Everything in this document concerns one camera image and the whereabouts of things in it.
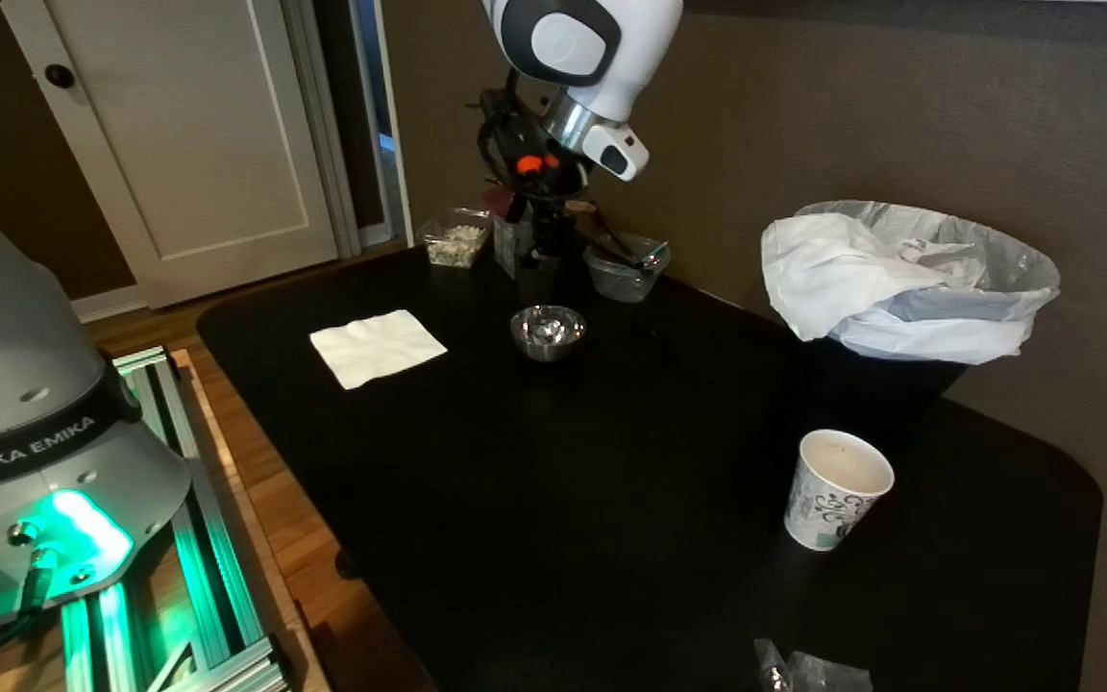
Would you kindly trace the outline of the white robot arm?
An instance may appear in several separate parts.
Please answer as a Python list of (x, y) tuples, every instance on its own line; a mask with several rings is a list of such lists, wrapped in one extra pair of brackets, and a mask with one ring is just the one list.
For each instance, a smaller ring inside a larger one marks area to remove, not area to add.
[(56, 277), (0, 233), (0, 627), (119, 580), (184, 497)]

